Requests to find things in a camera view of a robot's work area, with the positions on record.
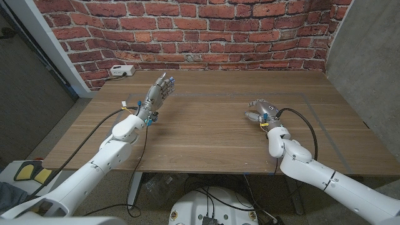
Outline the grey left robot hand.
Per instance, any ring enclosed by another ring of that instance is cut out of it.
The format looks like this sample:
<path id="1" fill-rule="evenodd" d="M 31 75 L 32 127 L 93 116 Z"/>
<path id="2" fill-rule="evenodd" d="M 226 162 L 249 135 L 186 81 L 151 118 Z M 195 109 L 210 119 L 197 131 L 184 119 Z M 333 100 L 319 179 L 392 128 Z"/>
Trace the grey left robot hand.
<path id="1" fill-rule="evenodd" d="M 143 121 L 148 120 L 163 105 L 164 100 L 175 90 L 173 77 L 166 78 L 166 73 L 150 87 L 144 102 L 138 109 L 137 116 Z"/>

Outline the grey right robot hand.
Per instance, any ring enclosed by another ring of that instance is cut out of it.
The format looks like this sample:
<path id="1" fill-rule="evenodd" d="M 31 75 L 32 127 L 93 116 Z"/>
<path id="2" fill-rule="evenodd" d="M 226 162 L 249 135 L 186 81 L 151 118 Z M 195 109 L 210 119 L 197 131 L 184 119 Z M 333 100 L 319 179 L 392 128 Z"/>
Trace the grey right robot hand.
<path id="1" fill-rule="evenodd" d="M 264 99 L 257 99 L 249 103 L 249 107 L 254 106 L 257 112 L 245 112 L 246 117 L 253 122 L 258 122 L 264 131 L 280 126 L 281 123 L 276 118 L 278 109 Z"/>

